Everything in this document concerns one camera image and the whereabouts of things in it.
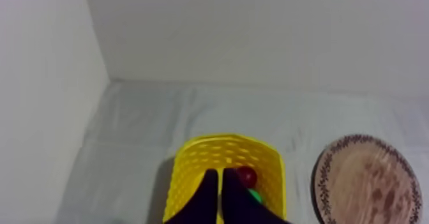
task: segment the red ball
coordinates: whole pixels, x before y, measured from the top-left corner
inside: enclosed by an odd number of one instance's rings
[[[238,176],[246,188],[254,188],[258,179],[256,171],[247,166],[237,168]]]

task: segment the wrinkled fabric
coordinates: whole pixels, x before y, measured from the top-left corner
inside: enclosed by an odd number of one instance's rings
[[[283,156],[288,220],[317,223],[312,168],[351,133],[395,146],[414,169],[429,222],[429,101],[161,82],[113,82],[87,128],[57,215],[61,224],[162,220],[174,153],[192,137],[240,133]]]

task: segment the round wooden tray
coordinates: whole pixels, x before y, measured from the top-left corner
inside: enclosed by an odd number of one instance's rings
[[[368,135],[349,135],[320,154],[314,209],[325,224],[418,224],[421,191],[405,158]]]

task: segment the yellow plastic basket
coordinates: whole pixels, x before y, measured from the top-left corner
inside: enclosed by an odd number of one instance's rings
[[[237,134],[206,135],[189,140],[177,152],[163,222],[178,213],[197,190],[204,172],[215,168],[219,172],[219,193],[222,170],[227,167],[249,166],[255,169],[258,181],[255,189],[264,205],[282,219],[287,217],[283,160],[271,146]],[[217,224],[222,224],[218,214]]]

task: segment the decorative border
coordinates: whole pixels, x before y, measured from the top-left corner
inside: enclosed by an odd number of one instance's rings
[[[369,135],[349,135],[346,137],[341,138],[340,140],[337,140],[334,142],[333,146],[329,148],[329,151],[332,153],[326,153],[324,159],[322,168],[320,169],[320,181],[317,183],[317,186],[320,188],[320,201],[322,202],[322,207],[320,207],[320,210],[323,212],[324,216],[327,218],[325,221],[325,224],[337,224],[336,220],[332,218],[331,216],[331,204],[329,203],[329,190],[327,189],[327,181],[328,181],[328,175],[331,171],[331,162],[333,154],[336,154],[337,152],[341,151],[342,149],[348,147],[350,144],[363,144],[365,142],[373,142],[376,146],[387,152],[390,156],[395,157],[395,160],[401,165],[403,170],[408,174],[411,182],[411,192],[412,192],[412,201],[414,202],[414,207],[412,208],[412,215],[409,219],[409,224],[417,224],[419,221],[419,214],[421,212],[422,202],[420,200],[420,190],[419,185],[416,180],[416,176],[413,173],[410,165],[407,163],[405,158],[393,147],[386,144],[380,139],[371,137]]]

